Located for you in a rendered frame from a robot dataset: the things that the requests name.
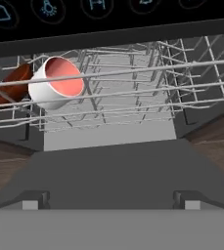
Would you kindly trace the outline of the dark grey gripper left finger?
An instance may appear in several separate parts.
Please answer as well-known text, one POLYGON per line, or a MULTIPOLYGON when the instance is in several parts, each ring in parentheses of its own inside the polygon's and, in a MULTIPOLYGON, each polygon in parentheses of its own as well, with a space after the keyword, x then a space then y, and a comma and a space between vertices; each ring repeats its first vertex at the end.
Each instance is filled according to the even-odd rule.
POLYGON ((43 210, 50 208, 49 201, 49 191, 26 190, 11 200, 1 202, 0 209, 43 210))

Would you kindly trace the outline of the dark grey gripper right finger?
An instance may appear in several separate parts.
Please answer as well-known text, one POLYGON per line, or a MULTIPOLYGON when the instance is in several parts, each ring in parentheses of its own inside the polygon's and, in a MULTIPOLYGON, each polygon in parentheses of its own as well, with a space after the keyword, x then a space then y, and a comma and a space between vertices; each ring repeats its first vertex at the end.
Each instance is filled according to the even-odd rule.
POLYGON ((173 209, 180 210, 217 210, 224 209, 224 203, 212 200, 197 190, 175 190, 173 209))

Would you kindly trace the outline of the dark grey dishwasher door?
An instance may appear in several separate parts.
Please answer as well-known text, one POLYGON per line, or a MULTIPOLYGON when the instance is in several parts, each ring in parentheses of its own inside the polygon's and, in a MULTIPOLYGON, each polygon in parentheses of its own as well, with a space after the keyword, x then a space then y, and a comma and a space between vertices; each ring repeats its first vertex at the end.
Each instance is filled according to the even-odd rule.
POLYGON ((0 189, 0 203, 48 190, 53 209, 169 209, 175 190, 224 203, 224 172, 185 140, 42 151, 0 189))

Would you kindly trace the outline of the white cup with pink inside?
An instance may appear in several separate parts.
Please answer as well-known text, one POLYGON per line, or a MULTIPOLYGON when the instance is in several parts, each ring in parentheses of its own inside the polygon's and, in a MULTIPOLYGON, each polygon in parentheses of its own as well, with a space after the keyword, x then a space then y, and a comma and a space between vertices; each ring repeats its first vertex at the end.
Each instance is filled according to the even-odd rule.
POLYGON ((43 79, 43 82, 29 83, 28 93, 40 107, 58 109, 70 98, 82 94, 84 81, 82 78, 51 81, 51 78, 78 74, 78 68, 70 60, 57 56, 48 58, 32 76, 32 80, 43 79))

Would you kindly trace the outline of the brown bowl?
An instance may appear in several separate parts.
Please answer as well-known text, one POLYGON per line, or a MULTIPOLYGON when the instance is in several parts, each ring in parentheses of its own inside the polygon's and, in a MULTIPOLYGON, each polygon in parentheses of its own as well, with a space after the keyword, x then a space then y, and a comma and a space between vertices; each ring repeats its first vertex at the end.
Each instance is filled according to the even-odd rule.
POLYGON ((33 76, 31 66, 23 63, 3 79, 0 86, 0 104, 18 103, 28 94, 28 84, 17 84, 17 81, 30 80, 33 76))

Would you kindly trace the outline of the black dishwasher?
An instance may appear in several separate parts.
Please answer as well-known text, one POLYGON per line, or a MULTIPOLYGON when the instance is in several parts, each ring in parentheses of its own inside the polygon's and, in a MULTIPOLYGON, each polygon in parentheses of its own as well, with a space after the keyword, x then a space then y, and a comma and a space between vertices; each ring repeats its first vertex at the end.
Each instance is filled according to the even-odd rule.
POLYGON ((140 1, 0 0, 0 57, 224 34, 224 0, 140 1))

